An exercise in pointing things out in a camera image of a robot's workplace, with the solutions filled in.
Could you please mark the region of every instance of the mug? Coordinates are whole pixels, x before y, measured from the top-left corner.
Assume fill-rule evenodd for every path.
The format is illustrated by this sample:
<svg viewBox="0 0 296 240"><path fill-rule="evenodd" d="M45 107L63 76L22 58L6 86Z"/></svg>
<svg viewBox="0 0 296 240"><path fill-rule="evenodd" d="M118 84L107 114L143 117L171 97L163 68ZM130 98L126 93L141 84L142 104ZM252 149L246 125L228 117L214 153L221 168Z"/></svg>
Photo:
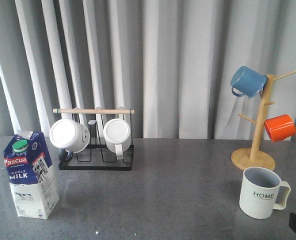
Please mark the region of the mug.
<svg viewBox="0 0 296 240"><path fill-rule="evenodd" d="M265 75L261 75L249 67L242 66L230 81L231 92L238 98L247 95L251 99L263 90L266 81L267 77Z"/></svg>
<svg viewBox="0 0 296 240"><path fill-rule="evenodd" d="M91 136L84 125L71 119L60 119L52 125L49 137L55 147L79 153L87 147Z"/></svg>
<svg viewBox="0 0 296 240"><path fill-rule="evenodd" d="M103 136L107 148L116 153L117 159L124 159L123 152L132 143L131 129L128 123L119 118L111 119L103 127Z"/></svg>
<svg viewBox="0 0 296 240"><path fill-rule="evenodd" d="M273 142L282 141L296 134L295 124L287 114L265 120L264 128Z"/></svg>
<svg viewBox="0 0 296 240"><path fill-rule="evenodd" d="M281 203L276 203L280 187L286 191ZM291 191L288 182L282 181L273 171L263 167L248 167L243 171L239 206L248 216L255 219L266 219L273 209L283 210Z"/></svg>

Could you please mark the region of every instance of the white mug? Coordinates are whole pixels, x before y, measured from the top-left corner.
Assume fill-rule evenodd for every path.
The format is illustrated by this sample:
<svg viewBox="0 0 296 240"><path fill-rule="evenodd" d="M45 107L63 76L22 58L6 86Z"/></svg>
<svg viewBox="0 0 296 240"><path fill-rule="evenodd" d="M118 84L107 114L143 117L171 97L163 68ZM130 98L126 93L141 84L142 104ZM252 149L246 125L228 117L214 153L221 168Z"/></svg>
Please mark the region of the white mug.
<svg viewBox="0 0 296 240"><path fill-rule="evenodd" d="M71 119L60 119L52 125L49 137L55 147L79 153L87 147L91 136L84 125Z"/></svg>
<svg viewBox="0 0 296 240"><path fill-rule="evenodd" d="M281 203L276 203L280 187L285 187ZM263 167L248 167L243 171L239 206L255 219L269 218L273 209L283 210L291 187L273 171Z"/></svg>
<svg viewBox="0 0 296 240"><path fill-rule="evenodd" d="M103 127L103 136L107 148L116 153L117 159L124 159L124 151L132 143L131 129L128 123L119 118L111 119Z"/></svg>

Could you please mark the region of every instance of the orange mug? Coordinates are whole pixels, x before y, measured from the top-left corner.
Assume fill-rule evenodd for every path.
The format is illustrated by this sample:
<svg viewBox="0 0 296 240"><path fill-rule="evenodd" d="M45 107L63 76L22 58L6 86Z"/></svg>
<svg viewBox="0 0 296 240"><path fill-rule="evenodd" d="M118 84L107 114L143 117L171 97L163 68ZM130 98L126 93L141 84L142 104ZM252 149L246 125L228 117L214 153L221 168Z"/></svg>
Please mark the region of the orange mug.
<svg viewBox="0 0 296 240"><path fill-rule="evenodd" d="M273 142L282 141L296 134L295 124L287 114L267 119L264 121L264 128Z"/></svg>

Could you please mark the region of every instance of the curtain fold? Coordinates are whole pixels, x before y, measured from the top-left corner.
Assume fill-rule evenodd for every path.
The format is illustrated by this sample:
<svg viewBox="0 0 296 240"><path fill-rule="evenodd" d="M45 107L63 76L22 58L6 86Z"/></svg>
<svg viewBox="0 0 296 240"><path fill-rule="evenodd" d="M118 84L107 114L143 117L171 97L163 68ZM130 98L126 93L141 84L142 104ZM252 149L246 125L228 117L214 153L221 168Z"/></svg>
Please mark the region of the curtain fold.
<svg viewBox="0 0 296 240"><path fill-rule="evenodd" d="M72 118L52 108L78 107L135 109L135 138L252 139L237 114L255 120L260 96L230 86L243 65L296 70L296 1L0 0L0 136L47 136ZM268 118L296 124L296 74L271 101Z"/></svg>

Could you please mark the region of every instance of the gray table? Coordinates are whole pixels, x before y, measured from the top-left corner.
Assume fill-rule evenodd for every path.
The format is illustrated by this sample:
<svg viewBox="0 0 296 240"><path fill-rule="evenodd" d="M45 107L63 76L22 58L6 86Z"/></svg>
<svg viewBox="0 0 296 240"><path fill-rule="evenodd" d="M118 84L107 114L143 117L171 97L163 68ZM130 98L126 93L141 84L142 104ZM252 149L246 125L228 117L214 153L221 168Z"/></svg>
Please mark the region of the gray table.
<svg viewBox="0 0 296 240"><path fill-rule="evenodd" d="M258 220L239 208L243 172L231 153L248 140L135 139L132 171L59 170L48 220L17 217L0 137L0 239L296 239L296 141L262 141L292 191L287 208ZM58 150L47 139L52 161Z"/></svg>

